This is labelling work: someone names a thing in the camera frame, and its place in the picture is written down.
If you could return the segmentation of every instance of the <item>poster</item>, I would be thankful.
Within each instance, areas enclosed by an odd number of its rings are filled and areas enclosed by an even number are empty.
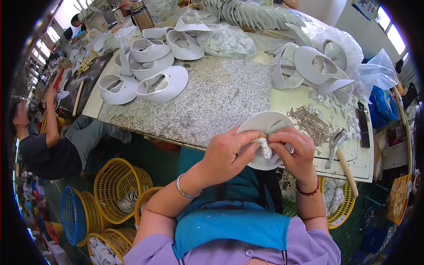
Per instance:
[[[353,0],[352,6],[370,21],[379,7],[376,0]]]

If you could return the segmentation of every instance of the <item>shirt button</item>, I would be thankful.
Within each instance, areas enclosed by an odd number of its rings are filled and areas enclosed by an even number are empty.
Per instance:
[[[253,254],[255,254],[255,252],[253,251],[253,249],[246,250],[246,256],[251,257],[251,256],[253,256]]]

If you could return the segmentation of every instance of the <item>gray pants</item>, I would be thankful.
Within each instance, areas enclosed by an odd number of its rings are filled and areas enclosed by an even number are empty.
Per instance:
[[[78,150],[82,170],[85,169],[90,151],[97,146],[100,139],[105,135],[119,139],[123,143],[131,141],[131,132],[83,115],[80,115],[66,131],[65,137]]]

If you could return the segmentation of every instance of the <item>silver bangle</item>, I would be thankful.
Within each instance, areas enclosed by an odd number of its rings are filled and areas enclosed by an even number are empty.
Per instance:
[[[180,189],[180,178],[181,178],[181,176],[182,175],[184,175],[184,173],[182,173],[181,175],[179,175],[178,176],[178,178],[177,178],[177,180],[175,180],[175,187],[177,188],[177,191],[181,194],[181,195],[183,195],[184,197],[187,197],[187,198],[189,198],[189,199],[193,199],[193,198],[196,198],[196,197],[199,197],[200,196],[200,194],[202,194],[202,190],[199,192],[199,194],[198,195],[196,195],[196,196],[194,196],[194,197],[192,197],[192,196],[190,196],[190,195],[187,195],[184,191],[182,191],[181,189]]]

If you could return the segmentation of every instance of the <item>smartphone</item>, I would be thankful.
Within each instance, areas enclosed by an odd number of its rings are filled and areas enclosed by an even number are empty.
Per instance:
[[[359,119],[359,128],[361,129],[361,147],[370,148],[367,116],[363,110],[356,109],[356,117]]]

